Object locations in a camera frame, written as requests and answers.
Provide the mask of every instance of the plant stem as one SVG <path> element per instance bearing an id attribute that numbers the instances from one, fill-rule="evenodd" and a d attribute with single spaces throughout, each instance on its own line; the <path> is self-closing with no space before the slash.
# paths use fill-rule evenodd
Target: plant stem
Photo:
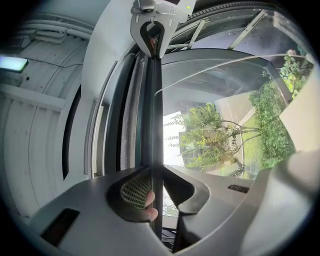
<path id="1" fill-rule="evenodd" d="M 242 142 L 242 144 L 238 147 L 238 149 L 236 150 L 236 152 L 233 153 L 233 155 L 236 154 L 236 153 L 241 149 L 241 147 L 245 144 L 245 142 L 250 141 L 250 140 L 252 140 L 252 139 L 254 139 L 254 138 L 256 138 L 256 137 L 259 137 L 260 135 L 261 135 L 261 133 L 255 135 L 255 136 L 253 136 L 253 137 L 251 137 L 251 138 L 247 138 L 245 141 Z"/>
<path id="2" fill-rule="evenodd" d="M 260 132 L 259 128 L 250 128 L 250 129 L 240 130 L 239 134 L 257 133 L 257 132 Z"/>
<path id="3" fill-rule="evenodd" d="M 255 128 L 255 127 L 242 126 L 242 125 L 240 125 L 240 124 L 238 124 L 238 123 L 236 123 L 236 122 L 234 122 L 234 121 L 229 121 L 229 120 L 221 120 L 221 122 L 232 123 L 232 124 L 234 124 L 234 125 L 236 125 L 236 126 L 241 127 L 241 129 L 257 129 L 257 128 Z"/>

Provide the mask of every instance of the white pipe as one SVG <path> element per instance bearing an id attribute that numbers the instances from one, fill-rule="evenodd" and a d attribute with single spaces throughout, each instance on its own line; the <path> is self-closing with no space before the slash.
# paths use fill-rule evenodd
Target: white pipe
<path id="1" fill-rule="evenodd" d="M 43 36 L 43 35 L 36 35 L 34 37 L 35 40 L 39 40 L 39 41 L 45 41 L 45 42 L 50 42 L 50 43 L 54 43 L 54 44 L 62 44 L 65 40 L 67 35 L 64 34 L 65 37 L 62 38 L 54 38 L 54 37 L 48 37 L 48 36 Z"/>
<path id="2" fill-rule="evenodd" d="M 73 35 L 75 37 L 79 37 L 79 38 L 83 38 L 83 39 L 87 39 L 87 40 L 90 40 L 90 37 L 91 37 L 91 34 L 87 34 L 87 33 L 84 33 L 84 32 L 81 32 L 81 31 L 78 31 L 75 29 L 71 29 L 71 28 L 68 28 L 66 30 L 66 33 L 69 35 Z"/>
<path id="3" fill-rule="evenodd" d="M 77 25 L 72 25 L 69 23 L 65 23 L 65 22 L 60 22 L 60 21 L 54 21 L 54 20 L 45 20 L 45 19 L 33 19 L 33 20 L 26 20 L 24 22 L 25 24 L 46 24 L 46 25 L 54 25 L 54 26 L 59 26 L 59 27 L 65 27 L 68 29 L 73 29 L 73 30 L 77 30 L 86 34 L 91 35 L 92 34 L 92 30 L 81 27 L 81 26 L 77 26 Z"/>
<path id="4" fill-rule="evenodd" d="M 73 35 L 75 37 L 80 37 L 86 40 L 89 40 L 91 37 L 91 34 L 82 32 L 82 31 L 78 31 L 76 29 L 72 29 L 72 28 L 66 28 L 66 27 L 62 27 L 62 26 L 56 26 L 56 25 L 50 25 L 50 24 L 24 24 L 21 26 L 24 30 L 51 30 L 51 31 L 57 31 L 60 33 L 67 33 L 69 35 Z"/>
<path id="5" fill-rule="evenodd" d="M 60 39 L 60 38 L 65 37 L 66 33 L 55 32 L 55 31 L 53 32 L 53 31 L 37 30 L 35 32 L 35 34 L 38 35 L 38 36 L 45 36 L 45 37 L 51 37 L 51 38 Z"/>
<path id="6" fill-rule="evenodd" d="M 57 15 L 57 14 L 50 14 L 50 13 L 44 13 L 44 12 L 38 12 L 37 14 L 33 15 L 33 17 L 45 17 L 44 19 L 45 20 L 66 20 L 66 21 L 71 21 L 71 22 L 74 22 L 74 23 L 77 23 L 77 24 L 82 24 L 84 26 L 86 26 L 87 28 L 89 28 L 90 30 L 94 30 L 95 26 L 92 26 L 91 24 L 88 24 L 86 22 L 83 22 L 83 21 L 80 21 L 80 20 L 77 20 L 77 19 L 74 19 L 74 18 L 70 18 L 70 17 L 66 17 L 66 16 L 63 16 L 63 15 Z"/>
<path id="7" fill-rule="evenodd" d="M 68 28 L 63 26 L 49 25 L 49 24 L 23 24 L 23 29 L 36 29 L 36 30 L 52 30 L 59 32 L 66 32 Z"/>

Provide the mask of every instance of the mesh vent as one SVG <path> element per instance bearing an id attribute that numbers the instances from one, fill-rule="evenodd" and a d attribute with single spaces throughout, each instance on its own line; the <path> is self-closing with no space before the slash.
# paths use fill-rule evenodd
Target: mesh vent
<path id="1" fill-rule="evenodd" d="M 133 179 L 121 188 L 122 198 L 138 209 L 144 209 L 146 197 L 151 189 L 150 178 L 148 175 Z"/>
<path id="2" fill-rule="evenodd" d="M 248 187 L 234 185 L 234 184 L 228 186 L 228 189 L 234 190 L 234 191 L 238 191 L 238 192 L 241 192 L 241 193 L 245 193 L 245 194 L 248 193 L 248 191 L 249 191 Z"/>

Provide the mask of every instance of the black slot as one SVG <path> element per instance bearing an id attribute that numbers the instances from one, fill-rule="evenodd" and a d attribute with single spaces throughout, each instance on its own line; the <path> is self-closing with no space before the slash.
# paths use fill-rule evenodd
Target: black slot
<path id="1" fill-rule="evenodd" d="M 64 238 L 79 213 L 77 210 L 64 209 L 45 229 L 41 237 L 56 247 Z"/>
<path id="2" fill-rule="evenodd" d="M 69 144 L 70 144 L 70 136 L 71 136 L 71 129 L 72 124 L 75 118 L 75 114 L 77 111 L 77 107 L 79 105 L 79 101 L 81 98 L 81 85 L 76 92 L 68 117 L 65 123 L 65 129 L 63 134 L 63 142 L 62 142 L 62 176 L 63 180 L 67 177 L 69 173 Z"/>

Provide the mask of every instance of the gray plastic housing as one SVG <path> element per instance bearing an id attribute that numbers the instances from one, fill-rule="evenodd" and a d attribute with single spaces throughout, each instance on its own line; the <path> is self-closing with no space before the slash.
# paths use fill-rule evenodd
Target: gray plastic housing
<path id="1" fill-rule="evenodd" d="M 255 256 L 281 248 L 311 210 L 319 188 L 319 153 L 297 153 L 272 170 L 260 171 L 254 181 L 167 166 L 169 172 L 187 175 L 209 190 L 209 198 L 198 213 L 182 214 L 183 232 L 200 240 L 178 254 Z M 76 184 L 40 209 L 30 227 L 40 235 L 63 209 L 69 208 L 79 211 L 79 215 L 57 246 L 64 252 L 170 255 L 147 220 L 124 220 L 107 203 L 113 184 L 142 171 L 146 170 L 128 169 Z M 240 193 L 228 189 L 229 184 L 250 189 L 247 194 Z"/>

